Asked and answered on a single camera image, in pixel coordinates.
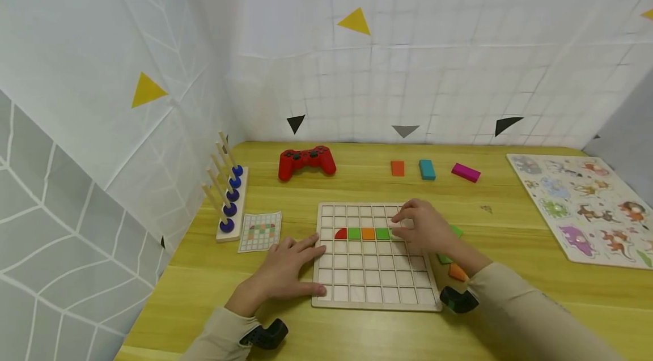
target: gray triangle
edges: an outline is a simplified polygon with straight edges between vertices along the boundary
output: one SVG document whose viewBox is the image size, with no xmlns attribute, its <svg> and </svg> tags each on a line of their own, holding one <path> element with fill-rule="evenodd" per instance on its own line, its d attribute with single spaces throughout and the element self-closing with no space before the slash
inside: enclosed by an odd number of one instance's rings
<svg viewBox="0 0 653 361">
<path fill-rule="evenodd" d="M 402 138 L 406 138 L 408 134 L 411 134 L 413 131 L 415 131 L 419 126 L 392 126 L 395 130 L 397 130 L 397 133 Z"/>
</svg>

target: yellow triangle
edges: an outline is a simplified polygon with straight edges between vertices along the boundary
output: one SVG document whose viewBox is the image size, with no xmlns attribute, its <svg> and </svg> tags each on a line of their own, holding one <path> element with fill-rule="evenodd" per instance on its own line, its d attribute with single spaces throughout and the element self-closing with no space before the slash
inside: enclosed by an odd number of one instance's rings
<svg viewBox="0 0 653 361">
<path fill-rule="evenodd" d="M 649 18 L 649 20 L 653 21 L 653 9 L 646 11 L 644 14 L 642 14 L 642 17 Z"/>
<path fill-rule="evenodd" d="M 165 90 L 157 85 L 156 82 L 150 79 L 150 77 L 145 73 L 141 72 L 141 77 L 138 78 L 138 83 L 136 85 L 136 93 L 134 93 L 132 108 L 152 102 L 152 100 L 156 100 L 166 95 L 168 94 Z"/>
<path fill-rule="evenodd" d="M 367 22 L 365 21 L 365 16 L 363 15 L 362 8 L 357 8 L 349 14 L 347 17 L 338 23 L 339 26 L 349 28 L 352 31 L 357 33 L 369 35 L 370 29 L 367 27 Z"/>
</svg>

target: pattern card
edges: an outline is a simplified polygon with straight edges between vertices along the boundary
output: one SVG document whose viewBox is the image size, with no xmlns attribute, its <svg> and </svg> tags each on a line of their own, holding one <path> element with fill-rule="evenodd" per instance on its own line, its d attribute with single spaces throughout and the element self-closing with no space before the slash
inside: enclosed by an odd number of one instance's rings
<svg viewBox="0 0 653 361">
<path fill-rule="evenodd" d="M 440 311 L 442 302 L 429 258 L 420 249 L 392 236 L 402 203 L 320 203 L 317 245 L 326 252 L 315 261 L 313 281 L 327 295 L 314 307 Z"/>
<path fill-rule="evenodd" d="M 603 160 L 507 157 L 570 261 L 653 268 L 651 208 Z"/>
<path fill-rule="evenodd" d="M 238 253 L 260 252 L 270 249 L 270 246 L 279 243 L 281 231 L 281 211 L 275 214 L 245 214 Z"/>
</svg>

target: red game controller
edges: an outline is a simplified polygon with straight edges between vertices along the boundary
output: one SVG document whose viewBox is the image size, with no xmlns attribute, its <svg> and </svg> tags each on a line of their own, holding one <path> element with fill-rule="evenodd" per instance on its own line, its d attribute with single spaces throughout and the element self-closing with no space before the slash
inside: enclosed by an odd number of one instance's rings
<svg viewBox="0 0 653 361">
<path fill-rule="evenodd" d="M 279 156 L 279 179 L 288 181 L 292 172 L 305 166 L 320 167 L 326 175 L 336 172 L 336 163 L 331 150 L 326 146 L 316 146 L 312 150 L 286 150 Z"/>
</svg>

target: sleeve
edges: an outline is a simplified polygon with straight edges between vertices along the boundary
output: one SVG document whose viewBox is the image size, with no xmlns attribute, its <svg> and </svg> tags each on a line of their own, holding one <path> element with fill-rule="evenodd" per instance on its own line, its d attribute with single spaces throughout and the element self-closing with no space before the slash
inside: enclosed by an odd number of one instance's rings
<svg viewBox="0 0 653 361">
<path fill-rule="evenodd" d="M 506 266 L 485 267 L 469 280 L 469 289 L 488 322 L 525 351 L 528 359 L 623 360 L 567 309 Z"/>
<path fill-rule="evenodd" d="M 255 317 L 215 309 L 180 361 L 244 361 L 252 345 L 241 345 L 240 340 L 259 325 Z"/>
</svg>

